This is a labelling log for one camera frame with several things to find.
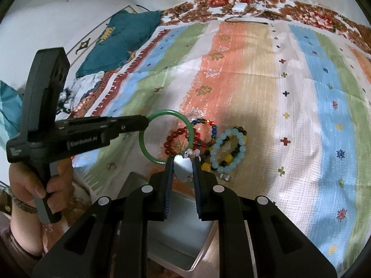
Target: blue stripe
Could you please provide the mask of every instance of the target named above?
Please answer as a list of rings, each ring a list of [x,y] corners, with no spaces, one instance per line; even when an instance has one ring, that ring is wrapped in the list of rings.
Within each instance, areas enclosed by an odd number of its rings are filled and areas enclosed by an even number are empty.
[[[135,72],[129,74],[126,83],[121,87],[116,98],[110,104],[109,108],[103,112],[102,116],[120,116],[121,110],[131,100],[131,97],[138,89],[138,83],[142,79],[150,76],[158,62],[164,58],[167,49],[174,44],[178,36],[187,28],[188,26],[174,28],[161,41],[157,42],[156,46],[145,58],[145,61],[142,62],[142,65],[138,67]],[[74,167],[81,167],[83,171],[88,170],[97,161],[99,151],[100,149],[96,149],[76,156],[74,159]]]
[[[322,127],[319,193],[315,212],[311,216],[309,239],[340,272],[356,217],[357,160],[354,124],[337,68],[322,49],[316,33],[299,26],[290,27],[305,55],[314,80],[318,116]],[[333,108],[333,101],[337,103],[337,109]],[[336,128],[338,123],[342,125],[342,130]],[[337,157],[337,151],[340,149],[345,152],[345,158]],[[338,183],[340,179],[344,180],[344,188]],[[336,217],[342,208],[347,210],[347,213],[346,218],[340,222]],[[328,255],[330,246],[335,244],[336,250]]]

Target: teal pillow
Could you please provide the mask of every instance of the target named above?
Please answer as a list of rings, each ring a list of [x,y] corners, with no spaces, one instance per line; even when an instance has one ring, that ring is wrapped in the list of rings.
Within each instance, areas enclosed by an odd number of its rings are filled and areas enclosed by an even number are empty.
[[[123,66],[160,24],[161,12],[114,14],[107,28],[76,73],[76,78]]]
[[[16,90],[0,80],[0,146],[5,149],[9,139],[19,133],[22,99]]]

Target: wire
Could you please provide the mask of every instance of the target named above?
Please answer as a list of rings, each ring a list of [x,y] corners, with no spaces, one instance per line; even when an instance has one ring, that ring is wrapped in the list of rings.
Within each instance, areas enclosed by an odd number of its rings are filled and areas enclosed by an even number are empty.
[[[245,14],[247,13],[250,13],[250,11],[260,2],[261,0],[255,2],[255,4],[253,6],[250,7],[250,9],[248,11],[245,11],[242,15],[244,16]],[[260,13],[256,13],[255,15],[251,16],[252,18],[255,18],[257,16],[260,16],[263,12],[266,11],[266,0],[264,0],[264,9],[260,12]],[[224,21],[225,22],[232,22],[232,23],[250,23],[252,21],[241,21],[241,20],[238,20],[238,21],[230,21],[230,19],[233,19],[233,18],[242,18],[242,16],[240,14],[238,14],[237,16],[233,16],[233,17],[230,17],[230,18],[226,18]]]
[[[1,184],[3,184],[5,187],[9,188],[8,185],[6,185],[3,181],[0,181]]]
[[[144,6],[142,6],[142,5],[139,5],[139,4],[135,4],[135,6],[138,6],[138,7],[141,7],[141,8],[143,8],[143,9],[145,9],[145,10],[147,10],[147,11],[150,11],[148,8],[145,8]]]
[[[260,2],[261,0],[258,0],[257,2],[255,2],[255,4],[253,5],[253,6],[251,6],[250,7],[250,9],[248,10],[248,11],[245,11],[242,15],[244,16],[245,14],[247,14],[247,13],[249,13],[259,2]],[[232,8],[235,6],[235,4],[236,4],[236,0],[234,0],[233,1],[233,6],[232,6]],[[257,14],[255,14],[255,15],[253,15],[253,16],[251,16],[252,18],[255,18],[255,17],[257,17],[257,16],[260,16],[263,12],[265,12],[266,11],[266,0],[264,0],[264,9],[263,9],[263,11],[261,11],[260,13],[257,13]],[[223,14],[220,14],[220,13],[212,13],[212,14],[205,14],[205,15],[200,15],[200,16],[196,16],[196,17],[194,17],[191,21],[183,21],[182,19],[181,19],[181,17],[179,16],[179,13],[177,12],[177,10],[176,10],[176,7],[175,7],[175,15],[176,15],[176,17],[181,21],[181,22],[183,22],[183,23],[191,23],[191,22],[193,22],[194,20],[196,20],[196,19],[198,19],[198,18],[201,18],[201,17],[203,17],[203,16],[225,16],[226,14],[231,14],[231,12],[232,12],[232,10],[230,10],[228,13],[223,13]],[[230,18],[226,18],[224,21],[225,22],[231,22],[230,21],[230,19],[233,19],[233,18],[242,18],[242,16],[239,14],[239,15],[237,15],[237,16],[233,16],[233,17],[230,17]],[[238,23],[244,23],[244,22],[246,22],[246,23],[250,23],[251,21],[241,21],[241,20],[239,20],[238,21]]]
[[[181,18],[180,18],[180,16],[179,16],[179,14],[177,13],[177,9],[176,9],[176,7],[175,7],[175,15],[177,16],[177,18],[180,20],[180,21],[182,21],[183,23],[190,23],[190,22],[193,22],[194,20],[196,20],[196,19],[198,19],[198,18],[201,18],[201,17],[203,17],[203,16],[225,16],[225,14],[223,14],[223,13],[212,13],[212,14],[205,14],[205,15],[200,15],[200,16],[196,16],[195,18],[193,18],[191,21],[183,21]]]

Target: yellow bead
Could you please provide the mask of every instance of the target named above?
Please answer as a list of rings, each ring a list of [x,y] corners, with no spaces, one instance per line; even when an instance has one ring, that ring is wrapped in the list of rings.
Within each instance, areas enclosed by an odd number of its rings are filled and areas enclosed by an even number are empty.
[[[233,156],[232,155],[226,155],[224,158],[224,161],[227,163],[231,163],[233,161]]]
[[[203,171],[209,171],[210,168],[211,168],[211,164],[210,164],[210,163],[206,163],[206,162],[203,163],[202,166],[201,166],[201,169],[202,169]]]

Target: green bangle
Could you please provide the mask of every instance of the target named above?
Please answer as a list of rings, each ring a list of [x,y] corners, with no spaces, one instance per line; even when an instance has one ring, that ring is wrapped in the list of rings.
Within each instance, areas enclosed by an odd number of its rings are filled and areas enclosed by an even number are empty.
[[[193,141],[194,141],[193,125],[181,113],[176,112],[176,111],[172,111],[172,110],[161,110],[161,111],[158,111],[156,113],[153,113],[153,114],[149,115],[148,121],[151,122],[153,119],[155,119],[157,117],[160,117],[160,116],[164,116],[164,115],[172,115],[172,116],[178,117],[181,121],[183,121],[185,123],[185,125],[188,128],[188,133],[189,133],[189,144],[188,144],[188,146],[186,147],[185,150],[187,150],[188,148],[191,148],[193,146]],[[140,146],[140,149],[141,149],[142,153],[144,154],[144,156],[153,163],[166,164],[166,160],[162,161],[162,160],[156,159],[155,157],[153,157],[147,151],[147,149],[145,148],[145,144],[144,144],[144,132],[145,131],[140,131],[139,132],[139,146]]]

